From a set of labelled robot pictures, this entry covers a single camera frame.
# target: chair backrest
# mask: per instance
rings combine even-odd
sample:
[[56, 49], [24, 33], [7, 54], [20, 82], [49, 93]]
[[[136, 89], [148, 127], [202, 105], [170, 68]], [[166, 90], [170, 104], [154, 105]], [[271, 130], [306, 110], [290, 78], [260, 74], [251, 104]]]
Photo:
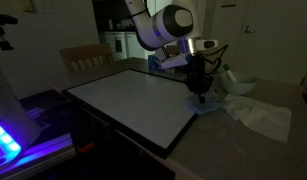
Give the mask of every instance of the chair backrest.
[[94, 44], [60, 49], [59, 51], [69, 72], [108, 64], [114, 61], [109, 44]]

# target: wooden chair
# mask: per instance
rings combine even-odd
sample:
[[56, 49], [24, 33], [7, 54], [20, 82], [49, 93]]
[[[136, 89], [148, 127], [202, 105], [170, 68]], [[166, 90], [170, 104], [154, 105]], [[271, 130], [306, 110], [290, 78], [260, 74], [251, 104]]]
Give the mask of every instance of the wooden chair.
[[109, 44], [94, 44], [60, 49], [59, 51], [69, 72], [108, 64], [114, 61]]

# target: table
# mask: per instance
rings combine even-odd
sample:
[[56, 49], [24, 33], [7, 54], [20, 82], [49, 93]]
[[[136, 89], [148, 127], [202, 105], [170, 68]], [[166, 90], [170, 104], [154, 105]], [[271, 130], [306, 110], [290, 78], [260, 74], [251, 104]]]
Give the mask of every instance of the table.
[[[130, 58], [84, 72], [56, 75], [48, 83], [61, 92], [129, 68], [150, 72], [146, 60]], [[213, 87], [218, 89], [220, 98], [225, 96], [218, 81]], [[307, 179], [307, 107], [300, 89], [260, 79], [247, 97], [292, 111], [287, 143], [250, 130], [221, 109], [199, 116], [167, 159], [147, 153], [182, 179]]]

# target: white bowl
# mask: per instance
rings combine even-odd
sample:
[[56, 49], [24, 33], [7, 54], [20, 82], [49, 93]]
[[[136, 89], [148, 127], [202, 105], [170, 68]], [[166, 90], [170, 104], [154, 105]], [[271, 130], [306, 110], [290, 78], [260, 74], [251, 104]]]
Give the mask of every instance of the white bowl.
[[221, 83], [226, 92], [234, 95], [244, 95], [252, 91], [257, 83], [257, 79], [249, 74], [232, 72], [237, 82], [229, 79], [226, 72], [220, 74]]

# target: white paper towel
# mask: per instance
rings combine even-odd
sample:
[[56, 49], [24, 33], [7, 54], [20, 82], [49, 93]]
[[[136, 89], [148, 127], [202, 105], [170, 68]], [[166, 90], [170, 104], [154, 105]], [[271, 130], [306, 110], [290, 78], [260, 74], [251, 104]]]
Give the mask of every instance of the white paper towel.
[[272, 139], [287, 142], [291, 111], [242, 96], [228, 94], [223, 108], [235, 120]]

